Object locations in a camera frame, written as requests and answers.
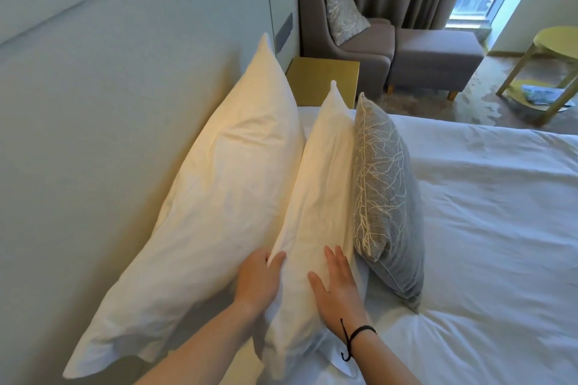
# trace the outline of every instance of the forearm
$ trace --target forearm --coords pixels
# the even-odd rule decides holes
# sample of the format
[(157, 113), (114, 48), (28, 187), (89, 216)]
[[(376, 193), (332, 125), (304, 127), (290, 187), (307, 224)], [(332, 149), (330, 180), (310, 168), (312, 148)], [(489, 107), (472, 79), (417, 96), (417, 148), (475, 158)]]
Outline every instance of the forearm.
[(367, 385), (421, 385), (408, 367), (372, 331), (364, 330), (353, 339), (351, 354)]
[(233, 303), (136, 385), (217, 385), (250, 336), (256, 315)]

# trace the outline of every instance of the hand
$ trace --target hand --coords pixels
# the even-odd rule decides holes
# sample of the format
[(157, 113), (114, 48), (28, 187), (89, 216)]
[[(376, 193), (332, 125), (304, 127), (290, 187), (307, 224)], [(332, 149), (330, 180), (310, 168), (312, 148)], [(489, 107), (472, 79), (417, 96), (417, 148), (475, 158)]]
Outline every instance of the hand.
[(279, 251), (267, 266), (267, 251), (253, 251), (239, 267), (233, 304), (245, 308), (254, 319), (260, 316), (277, 296), (286, 256), (285, 251)]
[(329, 290), (325, 290), (322, 280), (313, 271), (308, 274), (315, 294), (317, 310), (323, 322), (335, 336), (345, 343), (341, 319), (348, 335), (358, 327), (369, 324), (363, 301), (359, 296), (347, 258), (341, 247), (335, 247), (335, 254), (328, 246), (325, 256), (329, 266)]

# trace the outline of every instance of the headboard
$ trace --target headboard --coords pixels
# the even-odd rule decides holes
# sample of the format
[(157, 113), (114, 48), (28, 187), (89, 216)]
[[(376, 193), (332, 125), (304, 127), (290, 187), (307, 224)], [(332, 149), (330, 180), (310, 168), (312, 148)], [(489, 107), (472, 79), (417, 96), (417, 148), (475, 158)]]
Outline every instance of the headboard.
[[(0, 46), (3, 385), (64, 382), (263, 32), (268, 0), (86, 0)], [(128, 384), (141, 368), (67, 383)]]

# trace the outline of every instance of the wooden leg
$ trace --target wooden leg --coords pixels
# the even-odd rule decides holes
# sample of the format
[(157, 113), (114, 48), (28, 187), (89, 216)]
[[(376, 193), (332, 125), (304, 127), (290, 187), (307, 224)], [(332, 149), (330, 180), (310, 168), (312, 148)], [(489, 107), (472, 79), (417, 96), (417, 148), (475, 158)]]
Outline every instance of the wooden leg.
[(520, 71), (524, 68), (526, 63), (532, 58), (532, 55), (534, 55), (534, 53), (536, 53), (537, 50), (538, 50), (538, 48), (536, 46), (534, 46), (534, 43), (532, 43), (530, 45), (530, 47), (528, 48), (528, 50), (526, 51), (526, 53), (524, 53), (522, 58), (520, 58), (518, 63), (511, 70), (510, 74), (508, 75), (508, 77), (504, 81), (504, 84), (502, 84), (502, 86), (498, 89), (498, 91), (496, 91), (496, 94), (498, 96), (502, 96), (503, 92), (506, 91), (506, 89), (508, 88), (510, 83), (512, 81), (514, 81), (514, 78), (516, 77), (516, 75), (518, 73), (520, 73)]
[(570, 99), (572, 99), (576, 93), (578, 93), (578, 78), (574, 80), (566, 90), (561, 94), (561, 96), (556, 99), (556, 101), (548, 107), (544, 114), (538, 119), (537, 124), (539, 126), (544, 125), (552, 119), (552, 117), (562, 108)]
[(578, 76), (578, 65), (570, 70), (570, 73), (566, 76), (566, 78), (560, 81), (560, 84), (558, 84), (557, 88), (565, 89), (566, 87), (568, 87), (568, 84), (570, 82), (575, 80), (577, 76)]

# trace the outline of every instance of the gray armchair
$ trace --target gray armchair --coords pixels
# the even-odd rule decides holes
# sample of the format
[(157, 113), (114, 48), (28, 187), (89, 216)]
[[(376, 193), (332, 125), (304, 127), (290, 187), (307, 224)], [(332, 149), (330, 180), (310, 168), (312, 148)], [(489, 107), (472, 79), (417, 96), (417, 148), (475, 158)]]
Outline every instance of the gray armchair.
[(341, 46), (329, 33), (325, 0), (299, 0), (303, 56), (359, 61), (357, 93), (379, 98), (395, 50), (395, 29), (386, 19), (368, 19), (371, 26)]

